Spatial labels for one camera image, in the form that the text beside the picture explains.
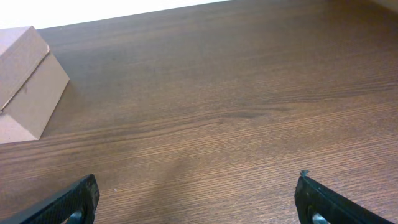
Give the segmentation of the brown cardboard box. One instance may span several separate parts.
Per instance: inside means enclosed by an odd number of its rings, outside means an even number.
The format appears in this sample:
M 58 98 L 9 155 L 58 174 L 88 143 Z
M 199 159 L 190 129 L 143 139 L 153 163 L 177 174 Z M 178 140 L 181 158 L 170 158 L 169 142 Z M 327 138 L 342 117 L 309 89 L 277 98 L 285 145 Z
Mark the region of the brown cardboard box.
M 1 143 L 40 139 L 69 80 L 34 27 L 1 29 Z

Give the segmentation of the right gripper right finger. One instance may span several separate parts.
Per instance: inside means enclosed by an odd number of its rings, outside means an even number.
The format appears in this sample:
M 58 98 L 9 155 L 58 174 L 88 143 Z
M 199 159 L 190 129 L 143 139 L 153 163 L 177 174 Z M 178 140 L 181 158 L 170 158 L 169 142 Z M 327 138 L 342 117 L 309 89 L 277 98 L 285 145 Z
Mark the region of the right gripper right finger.
M 313 180 L 308 170 L 300 172 L 294 199 L 301 224 L 392 224 Z

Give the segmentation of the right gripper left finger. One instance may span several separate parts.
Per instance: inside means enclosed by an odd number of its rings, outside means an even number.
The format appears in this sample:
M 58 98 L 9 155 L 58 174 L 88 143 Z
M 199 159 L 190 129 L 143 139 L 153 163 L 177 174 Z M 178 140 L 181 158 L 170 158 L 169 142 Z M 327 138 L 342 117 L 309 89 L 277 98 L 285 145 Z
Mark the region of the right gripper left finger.
M 98 184 L 95 176 L 90 174 L 51 197 L 1 221 L 1 224 L 92 224 L 99 199 Z

